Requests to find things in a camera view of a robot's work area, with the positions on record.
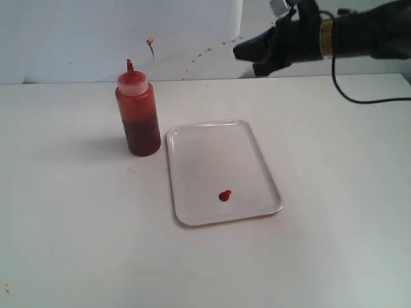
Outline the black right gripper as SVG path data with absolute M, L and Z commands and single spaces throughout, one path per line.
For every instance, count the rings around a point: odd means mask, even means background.
M 275 26 L 233 48 L 235 59 L 252 62 L 255 77 L 268 77 L 294 63 L 322 59 L 322 18 L 316 1 L 297 1 L 288 13 L 276 18 Z

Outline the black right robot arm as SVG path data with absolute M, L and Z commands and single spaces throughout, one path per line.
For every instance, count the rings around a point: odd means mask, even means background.
M 364 12 L 341 8 L 329 18 L 315 1 L 271 1 L 270 7 L 274 25 L 233 49 L 235 59 L 252 63 L 257 77 L 333 56 L 410 59 L 410 1 Z

